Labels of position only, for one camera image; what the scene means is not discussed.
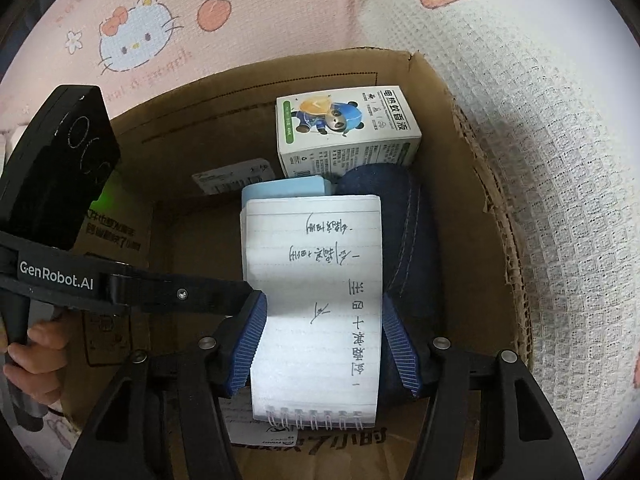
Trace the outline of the person left hand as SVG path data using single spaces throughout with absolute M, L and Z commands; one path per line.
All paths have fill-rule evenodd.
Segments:
M 12 360 L 3 365 L 3 374 L 22 393 L 50 406 L 62 396 L 70 323 L 62 316 L 39 321 L 27 331 L 27 336 L 28 344 L 9 344 L 6 328 L 1 325 L 1 353 Z

